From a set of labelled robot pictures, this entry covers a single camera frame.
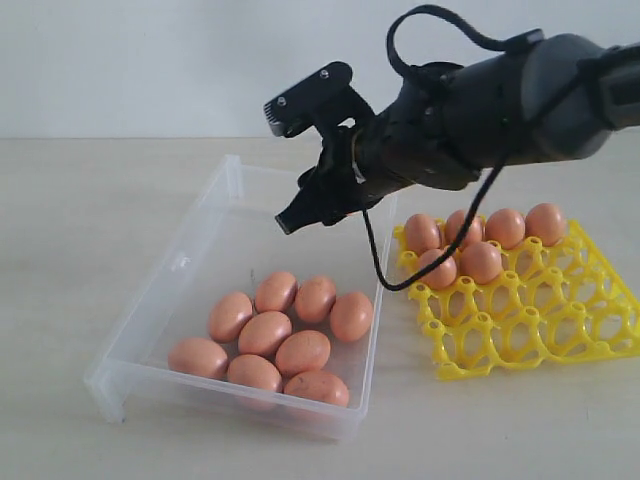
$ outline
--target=white wall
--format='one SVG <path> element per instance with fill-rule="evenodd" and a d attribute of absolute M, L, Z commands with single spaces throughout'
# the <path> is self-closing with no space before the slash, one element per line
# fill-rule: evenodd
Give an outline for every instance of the white wall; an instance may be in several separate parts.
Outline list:
<path fill-rule="evenodd" d="M 0 137 L 198 137 L 269 135 L 262 104 L 335 59 L 353 66 L 354 86 L 383 108 L 399 86 L 386 61 L 387 28 L 424 2 L 1 3 Z M 496 37 L 539 26 L 603 46 L 640 40 L 634 0 L 439 3 Z M 414 63 L 487 55 L 428 17 L 408 20 L 398 46 Z"/>

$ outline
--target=brown egg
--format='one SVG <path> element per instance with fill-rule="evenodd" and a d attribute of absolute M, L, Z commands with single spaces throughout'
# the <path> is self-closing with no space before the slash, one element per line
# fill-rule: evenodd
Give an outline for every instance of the brown egg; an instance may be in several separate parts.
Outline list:
<path fill-rule="evenodd" d="M 324 275 L 304 282 L 294 302 L 298 318 L 305 323 L 320 323 L 329 316 L 336 301 L 336 286 Z"/>
<path fill-rule="evenodd" d="M 478 285 L 490 283 L 502 272 L 500 250 L 487 242 L 469 245 L 460 254 L 460 271 Z"/>
<path fill-rule="evenodd" d="M 284 393 L 340 407 L 349 405 L 347 386 L 336 375 L 324 370 L 312 370 L 296 375 L 287 382 Z"/>
<path fill-rule="evenodd" d="M 168 364 L 174 372 L 220 380 L 227 372 L 228 357 L 224 348 L 213 340 L 191 337 L 171 349 Z"/>
<path fill-rule="evenodd" d="M 418 259 L 418 269 L 426 267 L 442 256 L 443 253 L 444 251 L 440 249 L 427 250 L 420 255 Z M 421 281 L 433 290 L 442 290 L 455 282 L 457 276 L 458 266 L 456 265 L 456 261 L 452 257 L 449 257 L 435 270 L 422 277 Z"/>
<path fill-rule="evenodd" d="M 484 226 L 484 238 L 495 240 L 505 250 L 511 250 L 520 245 L 524 235 L 524 218 L 513 208 L 503 208 L 494 212 Z"/>
<path fill-rule="evenodd" d="M 240 330 L 251 319 L 251 299 L 242 292 L 232 292 L 222 297 L 209 314 L 209 336 L 220 343 L 234 341 Z"/>
<path fill-rule="evenodd" d="M 553 203 L 541 203 L 533 207 L 525 219 L 527 237 L 538 237 L 545 247 L 551 247 L 564 237 L 567 220 Z"/>
<path fill-rule="evenodd" d="M 436 221 L 429 215 L 416 213 L 404 224 L 404 236 L 407 250 L 420 256 L 427 250 L 440 248 L 442 238 Z"/>
<path fill-rule="evenodd" d="M 274 272 L 258 286 L 256 310 L 262 312 L 285 312 L 293 305 L 298 290 L 296 277 L 289 272 Z"/>
<path fill-rule="evenodd" d="M 247 322 L 238 338 L 241 354 L 268 357 L 291 335 L 291 320 L 282 312 L 264 312 Z"/>
<path fill-rule="evenodd" d="M 282 391 L 282 377 L 278 369 L 258 355 L 240 355 L 229 364 L 227 372 L 229 382 L 247 387 L 260 388 L 270 392 Z M 276 406 L 273 402 L 254 398 L 239 398 L 245 406 L 254 410 L 270 410 Z"/>
<path fill-rule="evenodd" d="M 464 210 L 456 210 L 447 219 L 447 222 L 444 225 L 444 236 L 447 241 L 447 245 L 451 245 L 455 240 L 462 224 L 464 223 L 466 215 L 467 212 Z M 472 243 L 481 242 L 484 235 L 483 230 L 482 219 L 480 217 L 475 217 L 473 222 L 471 222 L 471 226 L 469 227 L 464 240 L 462 240 L 462 243 L 460 244 L 460 250 L 464 250 Z"/>
<path fill-rule="evenodd" d="M 329 361 L 331 342 L 324 333 L 304 330 L 287 338 L 276 353 L 276 367 L 284 377 L 320 370 Z"/>
<path fill-rule="evenodd" d="M 338 297 L 329 314 L 331 332 L 341 342 L 360 340 L 371 328 L 373 305 L 362 292 L 351 292 Z"/>

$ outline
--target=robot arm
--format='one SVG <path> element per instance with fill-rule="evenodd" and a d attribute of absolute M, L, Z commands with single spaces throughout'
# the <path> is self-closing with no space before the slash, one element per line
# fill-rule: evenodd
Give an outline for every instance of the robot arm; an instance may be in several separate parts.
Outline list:
<path fill-rule="evenodd" d="M 501 53 L 469 66 L 409 66 L 395 51 L 394 35 L 405 18 L 421 13 Z M 573 34 L 546 39 L 540 30 L 498 41 L 449 10 L 423 5 L 391 26 L 387 55 L 403 85 L 377 115 L 352 89 L 351 68 L 341 62 L 265 105 L 274 135 L 290 138 L 314 126 L 323 139 L 318 164 L 299 177 L 298 194 L 276 216 L 286 234 L 362 211 L 371 237 L 366 212 L 384 196 L 415 184 L 462 190 L 492 168 L 456 239 L 461 241 L 504 166 L 587 158 L 612 132 L 640 125 L 640 44 L 603 49 Z M 342 125 L 349 118 L 354 125 Z M 405 288 L 446 260 L 459 241 L 406 282 L 383 284 Z"/>

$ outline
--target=yellow egg tray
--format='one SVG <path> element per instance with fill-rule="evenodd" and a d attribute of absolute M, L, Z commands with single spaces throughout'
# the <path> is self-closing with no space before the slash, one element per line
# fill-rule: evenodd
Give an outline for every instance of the yellow egg tray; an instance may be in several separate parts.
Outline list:
<path fill-rule="evenodd" d="M 442 228 L 443 220 L 438 219 Z M 417 255 L 397 226 L 397 265 L 413 274 Z M 552 247 L 529 237 L 513 250 L 495 245 L 505 270 L 477 285 L 460 276 L 432 291 L 409 287 L 418 324 L 433 342 L 439 380 L 531 370 L 543 361 L 577 364 L 640 355 L 640 304 L 576 220 Z"/>

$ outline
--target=egg tray cup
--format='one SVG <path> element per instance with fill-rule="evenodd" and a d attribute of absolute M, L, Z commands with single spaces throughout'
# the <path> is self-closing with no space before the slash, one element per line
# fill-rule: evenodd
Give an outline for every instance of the egg tray cup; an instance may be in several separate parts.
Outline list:
<path fill-rule="evenodd" d="M 568 226 L 552 247 L 537 237 L 512 250 L 489 242 L 505 270 L 487 285 L 459 276 L 444 290 L 409 287 L 439 380 L 487 376 L 494 367 L 532 370 L 545 360 L 569 365 L 640 355 L 638 300 L 580 224 Z M 404 227 L 393 235 L 397 266 L 414 274 L 418 256 L 406 249 Z"/>

